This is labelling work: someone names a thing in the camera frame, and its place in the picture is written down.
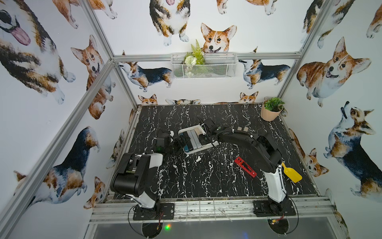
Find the white plastic storage box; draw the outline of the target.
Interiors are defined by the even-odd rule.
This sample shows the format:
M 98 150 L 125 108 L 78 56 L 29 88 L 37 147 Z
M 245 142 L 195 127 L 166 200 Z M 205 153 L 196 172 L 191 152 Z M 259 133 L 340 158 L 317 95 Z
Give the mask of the white plastic storage box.
M 209 139 L 207 131 L 205 131 L 200 124 L 180 129 L 178 131 L 178 135 L 183 136 L 186 140 L 189 140 L 183 148 L 184 153 L 187 155 L 219 145 L 217 141 L 212 142 Z

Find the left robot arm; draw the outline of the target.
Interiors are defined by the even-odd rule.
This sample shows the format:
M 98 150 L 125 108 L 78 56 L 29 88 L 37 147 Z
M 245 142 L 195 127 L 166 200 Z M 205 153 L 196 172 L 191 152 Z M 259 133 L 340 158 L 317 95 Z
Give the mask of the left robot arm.
M 159 129 L 152 152 L 125 153 L 114 173 L 110 189 L 135 201 L 138 207 L 159 211 L 160 203 L 156 194 L 147 191 L 164 157 L 182 150 L 191 142 L 189 136 L 173 137 L 168 131 Z

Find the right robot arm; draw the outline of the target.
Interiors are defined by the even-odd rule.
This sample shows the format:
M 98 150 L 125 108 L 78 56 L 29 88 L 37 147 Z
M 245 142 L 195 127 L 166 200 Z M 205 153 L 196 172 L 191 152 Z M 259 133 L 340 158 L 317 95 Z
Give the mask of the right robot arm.
M 282 154 L 272 136 L 268 133 L 250 133 L 217 125 L 212 119 L 206 119 L 201 127 L 207 134 L 207 142 L 230 143 L 249 152 L 248 162 L 264 172 L 268 185 L 268 198 L 273 203 L 282 203 L 286 190 L 282 176 Z

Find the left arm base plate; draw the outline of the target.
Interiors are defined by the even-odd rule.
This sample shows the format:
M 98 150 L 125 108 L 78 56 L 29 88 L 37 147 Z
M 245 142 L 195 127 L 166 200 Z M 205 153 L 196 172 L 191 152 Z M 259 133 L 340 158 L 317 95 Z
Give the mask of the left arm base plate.
M 175 204 L 174 203 L 157 203 L 154 208 L 146 209 L 136 207 L 133 209 L 134 221 L 149 221 L 149 220 L 172 220 L 174 219 Z

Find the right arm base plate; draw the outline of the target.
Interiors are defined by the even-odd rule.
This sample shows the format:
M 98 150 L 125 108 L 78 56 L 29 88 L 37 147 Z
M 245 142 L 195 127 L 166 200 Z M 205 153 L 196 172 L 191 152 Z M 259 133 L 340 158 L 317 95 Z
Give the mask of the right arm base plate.
M 267 200 L 255 200 L 253 201 L 253 206 L 253 213 L 257 217 L 296 216 L 296 210 L 293 203 L 287 197 L 280 203 L 277 203 L 270 198 Z

